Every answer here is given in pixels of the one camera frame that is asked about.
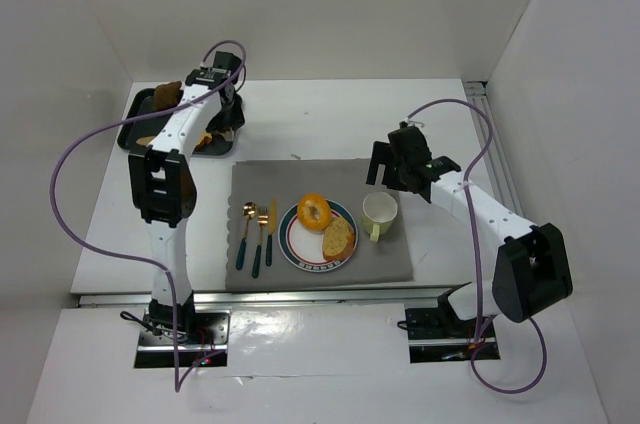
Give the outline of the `orange glazed donut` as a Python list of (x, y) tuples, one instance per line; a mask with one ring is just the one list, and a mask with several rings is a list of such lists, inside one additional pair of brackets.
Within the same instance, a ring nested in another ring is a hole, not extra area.
[(300, 199), (296, 214), (300, 224), (314, 232), (324, 231), (332, 218), (327, 200), (315, 193), (306, 194)]

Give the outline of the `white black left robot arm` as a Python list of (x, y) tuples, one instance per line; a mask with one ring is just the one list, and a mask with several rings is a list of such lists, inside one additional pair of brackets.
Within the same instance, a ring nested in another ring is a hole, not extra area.
[(143, 149), (128, 157), (133, 204), (147, 224), (151, 259), (161, 265), (153, 278), (150, 321), (155, 326), (193, 327), (195, 304), (186, 266), (186, 226), (195, 210), (197, 190), (189, 161), (209, 144), (216, 156), (231, 149), (244, 125), (242, 98), (235, 84), (241, 58), (216, 51), (211, 65), (201, 63), (187, 76), (180, 104)]

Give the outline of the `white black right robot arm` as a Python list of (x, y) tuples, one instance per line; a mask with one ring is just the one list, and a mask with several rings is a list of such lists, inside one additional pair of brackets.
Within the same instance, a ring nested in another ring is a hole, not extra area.
[(536, 225), (511, 212), (464, 176), (452, 159), (434, 157), (426, 137), (403, 123), (373, 144), (366, 183), (410, 192), (467, 224), (477, 247), (492, 256), (493, 274), (454, 288), (442, 300), (467, 321), (503, 315), (522, 323), (573, 293), (564, 237), (551, 223)]

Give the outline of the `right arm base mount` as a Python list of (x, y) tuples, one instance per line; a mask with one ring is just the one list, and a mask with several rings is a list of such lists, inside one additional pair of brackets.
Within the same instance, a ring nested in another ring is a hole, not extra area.
[(479, 360), (500, 358), (495, 329), (492, 325), (479, 344), (473, 342), (475, 318), (460, 319), (449, 303), (457, 286), (442, 293), (434, 307), (407, 308), (405, 318), (396, 326), (406, 333), (411, 364), (469, 361), (478, 350)]

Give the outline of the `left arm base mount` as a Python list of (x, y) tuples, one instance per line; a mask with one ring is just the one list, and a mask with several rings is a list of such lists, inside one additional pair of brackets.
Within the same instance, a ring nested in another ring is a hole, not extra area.
[[(140, 326), (134, 367), (136, 369), (173, 368), (173, 333), (171, 328), (154, 326), (147, 312), (136, 317), (121, 311), (120, 318)], [(231, 323), (229, 311), (206, 312), (195, 315), (194, 328), (177, 332), (179, 366), (189, 368), (226, 367)]]

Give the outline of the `orange round bun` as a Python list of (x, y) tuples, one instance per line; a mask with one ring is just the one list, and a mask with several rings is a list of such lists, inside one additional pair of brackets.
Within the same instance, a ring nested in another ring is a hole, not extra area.
[(212, 135), (209, 132), (204, 131), (201, 135), (200, 143), (206, 145), (206, 144), (209, 144), (211, 140), (212, 140)]

